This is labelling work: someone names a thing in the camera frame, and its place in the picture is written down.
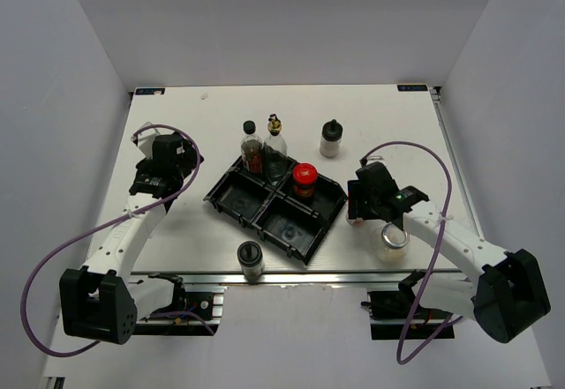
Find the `grey-lid spice jar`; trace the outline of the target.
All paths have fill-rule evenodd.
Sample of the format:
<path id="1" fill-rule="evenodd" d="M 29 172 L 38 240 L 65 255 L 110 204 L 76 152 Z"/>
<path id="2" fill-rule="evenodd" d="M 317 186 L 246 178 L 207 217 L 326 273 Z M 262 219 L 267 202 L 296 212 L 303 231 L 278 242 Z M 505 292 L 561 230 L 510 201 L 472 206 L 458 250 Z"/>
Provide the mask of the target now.
<path id="1" fill-rule="evenodd" d="M 348 219 L 347 222 L 355 228 L 362 227 L 365 224 L 365 221 L 363 219 Z"/>

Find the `red-lid sauce jar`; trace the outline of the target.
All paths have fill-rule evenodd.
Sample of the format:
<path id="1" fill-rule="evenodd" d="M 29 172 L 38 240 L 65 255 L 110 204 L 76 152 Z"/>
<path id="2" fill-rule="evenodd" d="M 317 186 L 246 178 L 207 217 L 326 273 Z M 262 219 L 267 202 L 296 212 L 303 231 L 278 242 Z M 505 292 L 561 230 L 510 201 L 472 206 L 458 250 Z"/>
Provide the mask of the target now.
<path id="1" fill-rule="evenodd" d="M 310 199 L 318 179 L 317 168 L 310 163 L 299 163 L 292 170 L 293 192 L 300 199 Z"/>

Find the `red-label black-cap bottle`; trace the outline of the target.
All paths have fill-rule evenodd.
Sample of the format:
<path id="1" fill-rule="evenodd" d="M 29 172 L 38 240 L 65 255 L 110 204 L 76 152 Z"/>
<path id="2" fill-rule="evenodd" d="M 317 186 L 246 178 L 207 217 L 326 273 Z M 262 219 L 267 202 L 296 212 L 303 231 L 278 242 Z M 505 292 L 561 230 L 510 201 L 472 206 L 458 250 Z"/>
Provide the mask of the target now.
<path id="1" fill-rule="evenodd" d="M 244 137 L 240 144 L 242 162 L 245 169 L 256 176 L 263 173 L 262 152 L 263 142 L 256 133 L 254 121 L 247 120 L 243 123 Z"/>

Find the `clear glass oil bottle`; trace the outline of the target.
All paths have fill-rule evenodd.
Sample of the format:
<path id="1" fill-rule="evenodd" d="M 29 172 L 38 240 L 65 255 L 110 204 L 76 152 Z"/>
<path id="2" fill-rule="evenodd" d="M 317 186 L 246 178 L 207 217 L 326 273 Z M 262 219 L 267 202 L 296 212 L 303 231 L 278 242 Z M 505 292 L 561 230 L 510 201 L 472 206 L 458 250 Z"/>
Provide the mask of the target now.
<path id="1" fill-rule="evenodd" d="M 265 173 L 268 181 L 276 185 L 287 170 L 287 144 L 282 136 L 282 122 L 276 114 L 268 118 L 268 136 L 264 141 Z"/>

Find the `black-cap pepper grinder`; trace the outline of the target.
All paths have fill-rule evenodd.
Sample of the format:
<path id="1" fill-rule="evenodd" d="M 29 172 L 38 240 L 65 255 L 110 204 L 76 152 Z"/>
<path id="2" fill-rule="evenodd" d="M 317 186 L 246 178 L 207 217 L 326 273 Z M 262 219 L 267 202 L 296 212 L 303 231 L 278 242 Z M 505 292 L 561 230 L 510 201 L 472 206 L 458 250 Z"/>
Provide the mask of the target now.
<path id="1" fill-rule="evenodd" d="M 248 281 L 257 281 L 264 271 L 261 247 L 254 241 L 245 241 L 237 248 L 237 260 Z"/>

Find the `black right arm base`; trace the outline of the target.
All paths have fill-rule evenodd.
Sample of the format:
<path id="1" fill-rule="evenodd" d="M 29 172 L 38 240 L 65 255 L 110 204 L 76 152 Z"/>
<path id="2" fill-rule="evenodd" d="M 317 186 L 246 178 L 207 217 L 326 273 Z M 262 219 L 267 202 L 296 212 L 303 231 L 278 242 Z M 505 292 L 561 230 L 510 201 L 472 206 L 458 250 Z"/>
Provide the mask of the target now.
<path id="1" fill-rule="evenodd" d="M 367 294 L 360 306 L 370 317 L 372 340 L 399 340 L 415 295 L 411 290 L 424 278 L 424 271 L 414 271 L 398 283 L 394 290 L 375 290 Z M 448 317 L 442 310 L 418 306 L 408 328 L 407 340 L 425 340 Z"/>

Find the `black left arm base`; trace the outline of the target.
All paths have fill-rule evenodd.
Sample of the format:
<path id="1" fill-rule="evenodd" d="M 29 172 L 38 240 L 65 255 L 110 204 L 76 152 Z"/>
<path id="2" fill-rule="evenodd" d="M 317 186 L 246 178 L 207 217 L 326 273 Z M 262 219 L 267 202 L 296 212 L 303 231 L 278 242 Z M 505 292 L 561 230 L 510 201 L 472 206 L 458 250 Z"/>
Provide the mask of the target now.
<path id="1" fill-rule="evenodd" d="M 222 316 L 223 289 L 184 282 L 179 275 L 132 275 L 127 289 L 137 308 L 134 335 L 212 336 Z"/>

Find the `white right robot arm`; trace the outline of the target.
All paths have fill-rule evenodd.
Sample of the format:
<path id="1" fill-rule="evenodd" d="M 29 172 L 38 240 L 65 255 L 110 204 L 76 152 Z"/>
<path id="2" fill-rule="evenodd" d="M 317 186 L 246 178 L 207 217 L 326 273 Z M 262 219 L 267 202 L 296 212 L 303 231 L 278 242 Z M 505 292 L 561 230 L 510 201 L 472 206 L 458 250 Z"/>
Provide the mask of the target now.
<path id="1" fill-rule="evenodd" d="M 500 343 L 546 316 L 551 304 L 537 259 L 526 250 L 511 252 L 473 234 L 441 215 L 429 197 L 414 186 L 399 188 L 378 161 L 348 182 L 348 217 L 392 224 L 454 264 L 465 280 L 413 272 L 398 285 L 400 310 L 416 318 L 428 309 L 442 310 L 478 323 Z"/>

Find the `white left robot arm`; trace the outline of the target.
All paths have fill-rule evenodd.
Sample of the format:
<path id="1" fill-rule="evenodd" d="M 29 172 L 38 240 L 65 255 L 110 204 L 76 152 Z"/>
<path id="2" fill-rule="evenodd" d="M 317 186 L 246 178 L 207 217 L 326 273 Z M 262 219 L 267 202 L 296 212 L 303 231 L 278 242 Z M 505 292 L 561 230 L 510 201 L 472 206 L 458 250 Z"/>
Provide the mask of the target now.
<path id="1" fill-rule="evenodd" d="M 136 166 L 121 222 L 81 268 L 67 269 L 60 278 L 63 329 L 69 336 L 122 345 L 140 319 L 155 312 L 175 318 L 185 311 L 185 286 L 176 275 L 130 277 L 147 240 L 203 158 L 178 131 L 157 133 L 139 148 L 145 157 Z"/>

